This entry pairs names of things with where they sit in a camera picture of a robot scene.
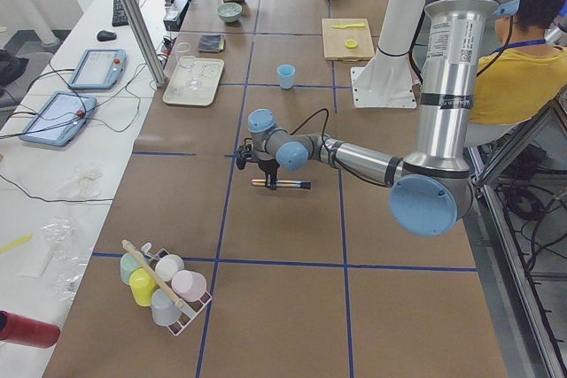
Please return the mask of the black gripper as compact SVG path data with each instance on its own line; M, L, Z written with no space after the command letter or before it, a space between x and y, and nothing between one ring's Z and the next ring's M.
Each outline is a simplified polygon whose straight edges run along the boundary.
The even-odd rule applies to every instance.
M274 159L258 159L259 168L265 174L265 184L264 186L270 190L277 189L277 171L280 165Z

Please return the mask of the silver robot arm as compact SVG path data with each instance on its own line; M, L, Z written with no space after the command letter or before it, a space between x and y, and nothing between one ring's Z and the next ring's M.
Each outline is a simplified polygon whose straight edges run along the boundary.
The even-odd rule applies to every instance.
M520 0L389 0L376 55L352 78L359 107L413 104L419 112L415 149L395 157L324 133L293 135L272 111L248 118L250 139L237 166L254 163L274 189L277 170L317 160L390 189L392 216L407 231L439 235L470 208L473 190L462 151L486 21L510 15Z

